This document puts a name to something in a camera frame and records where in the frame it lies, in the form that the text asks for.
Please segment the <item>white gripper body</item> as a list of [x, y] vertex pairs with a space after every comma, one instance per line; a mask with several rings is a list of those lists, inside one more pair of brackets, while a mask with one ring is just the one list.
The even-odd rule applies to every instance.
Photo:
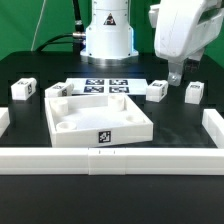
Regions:
[[168, 83], [172, 86], [179, 86], [185, 71], [195, 72], [199, 68], [203, 54], [204, 50], [200, 49], [182, 61], [168, 62]]

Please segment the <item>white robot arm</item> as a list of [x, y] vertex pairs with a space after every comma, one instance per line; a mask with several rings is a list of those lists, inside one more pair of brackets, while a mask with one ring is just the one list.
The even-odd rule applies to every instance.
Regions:
[[[92, 21], [86, 28], [83, 60], [115, 64], [138, 55], [129, 24], [130, 0], [92, 0]], [[157, 57], [168, 61], [168, 83], [181, 83], [185, 61], [199, 61], [206, 46], [220, 34], [224, 0], [160, 0], [148, 12], [155, 29]]]

